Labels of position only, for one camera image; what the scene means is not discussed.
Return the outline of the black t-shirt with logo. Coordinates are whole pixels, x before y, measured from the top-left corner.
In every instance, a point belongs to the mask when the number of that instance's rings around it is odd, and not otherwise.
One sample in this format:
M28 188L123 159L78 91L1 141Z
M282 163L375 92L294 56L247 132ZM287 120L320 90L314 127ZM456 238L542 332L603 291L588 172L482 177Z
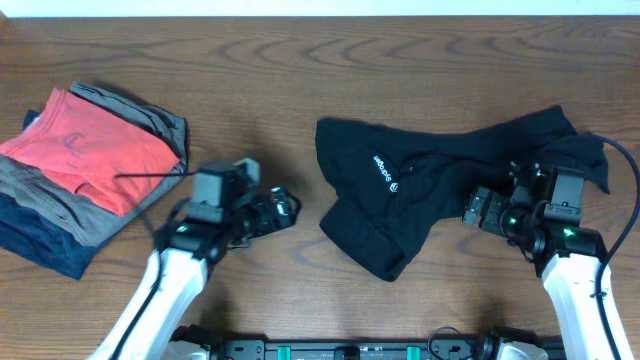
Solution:
M602 142L578 135L559 106L466 134L327 117L317 123L315 145L338 196L321 230L388 282L420 252L437 221L463 215L475 187L509 188L511 164L579 169L609 190Z

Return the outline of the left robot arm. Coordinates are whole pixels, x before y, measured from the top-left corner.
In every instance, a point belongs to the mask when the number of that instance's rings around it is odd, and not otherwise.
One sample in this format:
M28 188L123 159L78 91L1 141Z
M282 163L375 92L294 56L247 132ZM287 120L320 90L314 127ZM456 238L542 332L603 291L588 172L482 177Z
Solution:
M191 176L191 196L153 231L154 250L141 283L93 358L158 359L166 354L179 320L227 252L292 227L302 209L284 187L260 192L260 165L251 158L206 163Z

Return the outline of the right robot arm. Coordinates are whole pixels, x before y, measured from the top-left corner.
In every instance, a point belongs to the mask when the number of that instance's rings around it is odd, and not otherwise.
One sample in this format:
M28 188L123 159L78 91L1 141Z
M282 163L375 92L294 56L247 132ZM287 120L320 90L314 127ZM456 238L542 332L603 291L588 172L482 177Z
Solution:
M511 175L508 193L474 188L464 223L505 238L534 266L567 358L632 358L612 294L609 252L598 231L580 225L585 173L534 164Z

